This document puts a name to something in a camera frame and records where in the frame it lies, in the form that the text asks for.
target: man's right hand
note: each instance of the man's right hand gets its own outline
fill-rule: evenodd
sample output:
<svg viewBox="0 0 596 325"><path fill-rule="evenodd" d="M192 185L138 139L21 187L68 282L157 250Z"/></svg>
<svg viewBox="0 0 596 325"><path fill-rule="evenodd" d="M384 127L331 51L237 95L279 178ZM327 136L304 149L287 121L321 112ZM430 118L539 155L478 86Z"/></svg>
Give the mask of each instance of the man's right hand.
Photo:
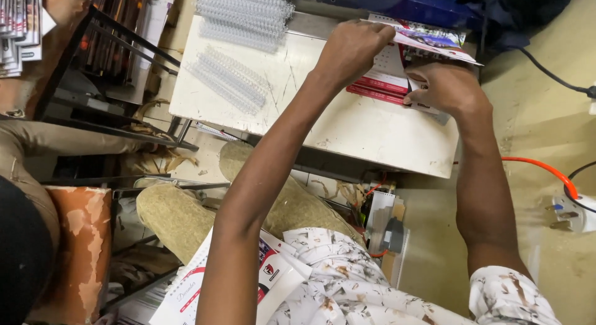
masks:
<svg viewBox="0 0 596 325"><path fill-rule="evenodd" d="M490 115L492 106L472 71L451 62L411 65L405 69L414 80L426 82L428 89L412 91L404 104L420 102L452 115L460 121L468 115Z"/></svg>

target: stack of calendars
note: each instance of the stack of calendars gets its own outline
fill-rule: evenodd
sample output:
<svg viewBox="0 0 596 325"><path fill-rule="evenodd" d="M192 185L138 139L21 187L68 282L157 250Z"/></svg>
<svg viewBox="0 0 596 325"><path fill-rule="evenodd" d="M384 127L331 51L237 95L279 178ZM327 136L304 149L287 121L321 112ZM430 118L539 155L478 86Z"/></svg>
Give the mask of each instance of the stack of calendars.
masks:
<svg viewBox="0 0 596 325"><path fill-rule="evenodd" d="M18 77L23 62L41 60L46 16L42 0L0 0L0 78Z"/></svg>

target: white table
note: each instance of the white table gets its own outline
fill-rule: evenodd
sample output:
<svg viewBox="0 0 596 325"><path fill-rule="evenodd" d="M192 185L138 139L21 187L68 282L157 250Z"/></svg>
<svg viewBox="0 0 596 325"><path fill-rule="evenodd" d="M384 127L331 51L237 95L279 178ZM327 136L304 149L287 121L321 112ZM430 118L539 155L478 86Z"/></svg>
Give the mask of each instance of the white table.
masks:
<svg viewBox="0 0 596 325"><path fill-rule="evenodd" d="M211 45L266 78L271 85L270 94L256 115L246 115L182 68L176 80L170 113L264 135L314 68L325 41L288 33L285 45L279 47L275 54L268 54L199 37L201 20L200 16L194 16L192 20L183 67ZM304 145L449 178L458 138L453 119L441 126L420 111L344 90L315 123Z"/></svg>

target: floor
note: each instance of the floor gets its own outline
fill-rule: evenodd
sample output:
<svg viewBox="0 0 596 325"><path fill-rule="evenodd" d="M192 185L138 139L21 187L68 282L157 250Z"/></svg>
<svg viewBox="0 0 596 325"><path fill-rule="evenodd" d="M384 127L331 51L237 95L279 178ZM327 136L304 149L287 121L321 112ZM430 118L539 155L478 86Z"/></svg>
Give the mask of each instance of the floor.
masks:
<svg viewBox="0 0 596 325"><path fill-rule="evenodd" d="M596 36L592 22L596 0L572 0L561 16L532 39L528 48L546 67L581 86L596 80ZM189 31L193 0L177 0L178 26L165 32L160 46L181 58ZM561 41L575 40L573 50ZM547 162L569 174L596 156L596 118L587 113L588 100L567 90L538 71L519 53L508 53L491 62L483 73L483 89L495 107L495 131L503 155L524 156ZM169 99L175 77L163 75L159 98ZM147 121L167 128L167 105L146 114ZM224 178L218 153L225 141L191 128L187 139L200 147L194 154L198 166L184 162L174 177L204 182ZM455 180L408 175L400 184L405 199L405 224L412 231L400 289L468 315L466 248L455 225ZM539 288L563 324L596 323L596 234L572 234L548 228L552 217L544 207L561 184L544 170L523 163L506 163L518 222L520 252ZM309 191L323 195L314 176L293 172ZM596 169L578 176L580 191L596 195ZM328 189L335 181L320 178ZM134 217L123 217L126 232L121 240L148 233Z"/></svg>

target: red logo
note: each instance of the red logo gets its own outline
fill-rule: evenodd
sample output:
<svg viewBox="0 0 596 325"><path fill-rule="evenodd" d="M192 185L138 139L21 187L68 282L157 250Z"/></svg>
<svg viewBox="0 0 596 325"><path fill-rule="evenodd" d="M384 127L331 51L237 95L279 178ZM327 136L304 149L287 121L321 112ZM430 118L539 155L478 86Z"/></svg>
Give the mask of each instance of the red logo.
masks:
<svg viewBox="0 0 596 325"><path fill-rule="evenodd" d="M263 271L269 275L273 274L273 267L271 265L266 265L264 266Z"/></svg>

